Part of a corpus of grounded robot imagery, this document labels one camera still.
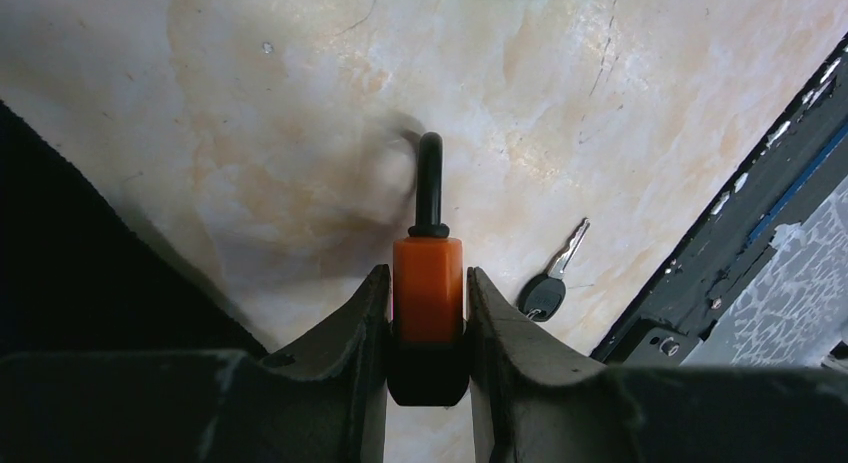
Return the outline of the black padlock keys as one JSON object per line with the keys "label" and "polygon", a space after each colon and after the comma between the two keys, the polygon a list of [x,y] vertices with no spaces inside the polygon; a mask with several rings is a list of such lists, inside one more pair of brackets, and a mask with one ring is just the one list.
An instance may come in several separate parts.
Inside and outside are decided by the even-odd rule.
{"label": "black padlock keys", "polygon": [[583,218],[558,250],[546,269],[531,278],[519,292],[516,308],[536,323],[547,322],[561,307],[567,288],[565,270],[583,242],[590,220]]}

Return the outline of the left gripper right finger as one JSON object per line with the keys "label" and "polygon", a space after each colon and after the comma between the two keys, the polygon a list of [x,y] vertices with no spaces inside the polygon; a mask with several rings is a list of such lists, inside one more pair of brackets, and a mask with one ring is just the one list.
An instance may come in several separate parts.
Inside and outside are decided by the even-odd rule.
{"label": "left gripper right finger", "polygon": [[843,462],[847,378],[814,369],[607,366],[467,273],[479,462]]}

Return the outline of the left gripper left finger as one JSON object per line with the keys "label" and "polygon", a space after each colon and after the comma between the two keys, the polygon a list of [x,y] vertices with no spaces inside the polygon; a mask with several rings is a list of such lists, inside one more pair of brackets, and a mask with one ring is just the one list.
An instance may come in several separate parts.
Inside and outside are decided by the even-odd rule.
{"label": "left gripper left finger", "polygon": [[5,462],[379,462],[386,310],[374,267],[261,359],[241,350],[23,353],[1,362]]}

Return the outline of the orange padlock with keys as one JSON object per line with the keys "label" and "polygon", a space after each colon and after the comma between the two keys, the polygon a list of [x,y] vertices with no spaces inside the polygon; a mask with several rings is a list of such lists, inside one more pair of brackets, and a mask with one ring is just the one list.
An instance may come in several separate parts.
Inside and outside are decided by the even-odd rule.
{"label": "orange padlock with keys", "polygon": [[462,242],[442,221],[443,139],[421,135],[414,222],[393,244],[387,383],[406,407],[452,407],[468,388]]}

